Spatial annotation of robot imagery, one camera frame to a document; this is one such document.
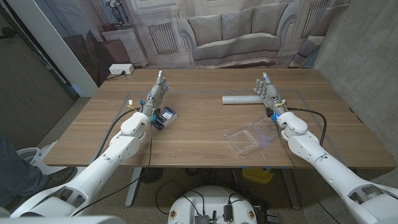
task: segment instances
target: table leg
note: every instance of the table leg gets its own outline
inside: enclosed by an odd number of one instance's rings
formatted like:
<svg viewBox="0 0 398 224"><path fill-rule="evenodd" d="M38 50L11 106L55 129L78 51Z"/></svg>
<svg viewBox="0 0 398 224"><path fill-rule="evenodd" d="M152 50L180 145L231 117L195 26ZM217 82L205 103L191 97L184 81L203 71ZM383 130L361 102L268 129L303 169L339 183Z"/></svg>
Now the table leg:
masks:
<svg viewBox="0 0 398 224"><path fill-rule="evenodd" d="M141 167L134 168L134 171L132 172L132 176L131 176L131 182L135 181L140 176L141 169L142 169ZM129 187L129 191L127 192L127 196L126 196L126 201L124 203L127 207L130 207L132 205L132 201L136 194L138 182L139 182L139 180L136 181L135 183L133 183L132 185L130 185L130 187Z"/></svg>
<svg viewBox="0 0 398 224"><path fill-rule="evenodd" d="M300 205L299 195L297 193L297 189L292 176L292 171L290 169L281 169L281 172L284 178L287 193L289 194L290 197L290 202L292 203L292 207L293 209L298 210L300 209L301 205Z"/></svg>

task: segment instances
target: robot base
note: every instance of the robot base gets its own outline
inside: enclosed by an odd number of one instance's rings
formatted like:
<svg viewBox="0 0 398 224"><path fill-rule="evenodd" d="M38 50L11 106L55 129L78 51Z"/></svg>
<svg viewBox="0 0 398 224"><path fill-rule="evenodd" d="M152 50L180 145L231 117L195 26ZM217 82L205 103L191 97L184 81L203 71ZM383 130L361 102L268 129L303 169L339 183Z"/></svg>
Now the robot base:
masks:
<svg viewBox="0 0 398 224"><path fill-rule="evenodd" d="M193 189L194 191L201 193L205 201L205 215L208 215L209 219L213 218L213 211L216 211L216 223L257 223L257 218L254 213L252 205L247 201L243 200L243 196L236 194L235 191L219 186L202 186ZM198 223L198 220L206 219L201 218L203 215L203 200L200 195L196 192L188 191L185 196L195 205L199 212L199 217L193 205L183 196L177 199L172 205L168 217L168 224L176 223ZM224 206L228 204L228 198L231 196L231 202L241 199L232 203L232 218L233 221L226 222L223 218Z"/></svg>

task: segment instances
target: shoe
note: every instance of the shoe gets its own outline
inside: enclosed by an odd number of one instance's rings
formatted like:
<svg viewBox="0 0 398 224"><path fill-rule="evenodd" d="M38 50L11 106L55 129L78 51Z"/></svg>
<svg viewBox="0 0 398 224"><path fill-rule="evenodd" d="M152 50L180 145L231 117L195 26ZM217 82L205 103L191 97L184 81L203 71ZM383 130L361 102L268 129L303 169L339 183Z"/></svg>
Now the shoe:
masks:
<svg viewBox="0 0 398 224"><path fill-rule="evenodd" d="M68 182L70 179L72 179L72 177L76 173L76 170L77 170L76 167L67 167L58 172L50 174L49 180L47 181L47 183L44 185L44 187L42 187L35 194L37 194L43 190L47 190L47 189L50 189L50 188L53 188L53 187L56 187L56 186L59 186L61 184Z"/></svg>
<svg viewBox="0 0 398 224"><path fill-rule="evenodd" d="M40 190L34 192L31 195L28 196L20 196L17 195L8 205L6 205L4 208L10 212L13 212L17 207L21 205L21 203L25 202L29 198L31 198L33 195L42 192L43 190L51 189L53 187L59 186L61 184L64 184L71 180L73 176L75 175L77 171L76 167L67 167L64 168L58 172L55 172L53 174L49 175L49 180L47 183L42 187Z"/></svg>
<svg viewBox="0 0 398 224"><path fill-rule="evenodd" d="M6 205L4 208L9 211L10 213L19 206L20 202L22 200L22 196L17 195L8 205Z"/></svg>

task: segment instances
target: clear plastic container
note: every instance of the clear plastic container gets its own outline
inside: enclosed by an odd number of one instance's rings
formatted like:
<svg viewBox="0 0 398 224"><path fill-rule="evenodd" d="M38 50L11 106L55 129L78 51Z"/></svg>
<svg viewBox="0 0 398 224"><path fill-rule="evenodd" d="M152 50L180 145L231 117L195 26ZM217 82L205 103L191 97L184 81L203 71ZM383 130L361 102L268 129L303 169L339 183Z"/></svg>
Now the clear plastic container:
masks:
<svg viewBox="0 0 398 224"><path fill-rule="evenodd" d="M278 129L276 128L276 124L270 118L262 118L258 122L254 123L254 128L267 141L272 141L278 137Z"/></svg>
<svg viewBox="0 0 398 224"><path fill-rule="evenodd" d="M239 155L246 155L261 146L264 147L267 141L272 141L277 136L276 124L270 118L260 118L255 123L226 130L228 141Z"/></svg>
<svg viewBox="0 0 398 224"><path fill-rule="evenodd" d="M247 125L238 130L231 131L227 134L227 137L239 155L246 155L259 148L263 141L262 136L256 131L253 125Z"/></svg>

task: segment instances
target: wall mural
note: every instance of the wall mural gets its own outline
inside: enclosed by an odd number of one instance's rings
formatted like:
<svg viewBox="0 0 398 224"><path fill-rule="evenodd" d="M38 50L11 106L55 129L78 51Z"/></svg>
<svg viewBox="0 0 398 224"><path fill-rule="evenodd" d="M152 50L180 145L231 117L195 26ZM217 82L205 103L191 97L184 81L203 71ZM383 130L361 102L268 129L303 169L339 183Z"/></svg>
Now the wall mural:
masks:
<svg viewBox="0 0 398 224"><path fill-rule="evenodd" d="M349 0L35 0L100 86L135 68L300 68Z"/></svg>

